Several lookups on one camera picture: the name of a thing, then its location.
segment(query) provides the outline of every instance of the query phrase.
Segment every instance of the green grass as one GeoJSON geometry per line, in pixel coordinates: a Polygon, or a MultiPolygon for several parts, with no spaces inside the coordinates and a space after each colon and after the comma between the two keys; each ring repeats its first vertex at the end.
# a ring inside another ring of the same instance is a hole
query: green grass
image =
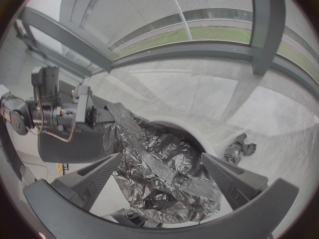
{"type": "MultiPolygon", "coordinates": [[[[240,43],[250,43],[251,31],[240,28],[229,27],[193,27],[190,28],[193,40],[220,40],[240,43]]],[[[188,41],[185,29],[164,33],[156,37],[138,42],[111,56],[112,60],[122,58],[126,55],[147,50],[164,44],[188,41]]]]}
{"type": "Polygon", "coordinates": [[[291,48],[289,45],[281,42],[277,53],[285,58],[288,58],[292,62],[296,63],[302,69],[304,69],[318,84],[319,84],[319,71],[315,66],[297,50],[291,48]]]}
{"type": "MultiPolygon", "coordinates": [[[[241,28],[193,27],[189,30],[193,40],[220,40],[249,44],[251,38],[251,31],[241,28]]],[[[184,41],[188,41],[186,31],[184,29],[175,30],[133,44],[132,46],[120,50],[116,54],[112,55],[111,59],[116,60],[118,58],[122,58],[124,56],[141,50],[147,50],[165,44],[178,43],[184,41]]],[[[281,42],[277,53],[299,65],[308,74],[310,74],[317,83],[319,83],[319,71],[307,58],[305,58],[297,50],[281,42]]]]}

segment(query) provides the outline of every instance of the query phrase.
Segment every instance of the tied black trash bag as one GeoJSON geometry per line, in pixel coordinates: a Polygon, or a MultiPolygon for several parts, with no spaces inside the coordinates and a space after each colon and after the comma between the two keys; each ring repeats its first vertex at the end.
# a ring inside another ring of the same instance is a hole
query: tied black trash bag
{"type": "Polygon", "coordinates": [[[121,103],[107,107],[115,123],[103,125],[104,155],[120,153],[113,176],[132,211],[173,224],[198,222],[219,210],[221,193],[190,135],[150,123],[121,103]]]}

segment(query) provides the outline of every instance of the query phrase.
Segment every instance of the textured gripper pad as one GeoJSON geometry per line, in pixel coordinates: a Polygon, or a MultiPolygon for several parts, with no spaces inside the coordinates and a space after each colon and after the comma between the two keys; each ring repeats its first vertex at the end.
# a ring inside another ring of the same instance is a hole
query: textured gripper pad
{"type": "Polygon", "coordinates": [[[99,192],[104,187],[112,173],[117,169],[121,162],[121,156],[118,154],[107,166],[100,172],[100,174],[93,180],[96,190],[99,192]]]}
{"type": "Polygon", "coordinates": [[[232,184],[232,179],[226,175],[217,165],[215,165],[215,163],[211,161],[205,153],[202,153],[202,163],[214,181],[217,183],[219,189],[227,193],[230,185],[232,184]]]}

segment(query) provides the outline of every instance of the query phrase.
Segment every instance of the gray tile floor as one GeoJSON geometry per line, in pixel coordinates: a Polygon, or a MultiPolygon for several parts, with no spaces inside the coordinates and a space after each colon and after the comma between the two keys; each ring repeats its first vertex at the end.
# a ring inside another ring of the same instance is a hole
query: gray tile floor
{"type": "MultiPolygon", "coordinates": [[[[165,116],[187,123],[217,157],[245,132],[257,150],[243,157],[239,166],[267,176],[269,185],[282,177],[300,187],[294,205],[273,233],[275,238],[297,217],[317,186],[319,101],[283,74],[268,70],[264,77],[252,75],[250,63],[238,60],[180,58],[123,66],[109,75],[94,75],[87,84],[95,95],[121,102],[145,118],[165,116]]],[[[127,208],[120,195],[110,179],[91,212],[103,216],[119,206],[127,208]],[[110,191],[118,197],[110,199],[110,191]]],[[[210,219],[229,213],[227,204],[223,200],[220,213],[210,219]]]]}

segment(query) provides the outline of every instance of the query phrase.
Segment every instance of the floor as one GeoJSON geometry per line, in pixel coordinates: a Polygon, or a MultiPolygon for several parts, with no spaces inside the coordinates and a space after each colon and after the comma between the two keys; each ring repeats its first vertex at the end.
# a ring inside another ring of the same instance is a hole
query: floor
{"type": "MultiPolygon", "coordinates": [[[[293,222],[317,186],[319,101],[281,73],[268,70],[260,77],[251,74],[249,62],[180,58],[119,67],[86,79],[86,84],[94,95],[121,102],[145,118],[166,116],[187,123],[218,157],[245,132],[257,150],[239,166],[267,176],[268,185],[282,177],[300,187],[274,238],[293,222]]],[[[231,211],[222,205],[226,208],[211,219],[231,211]]],[[[129,206],[111,178],[91,212],[103,216],[120,207],[129,206]]]]}

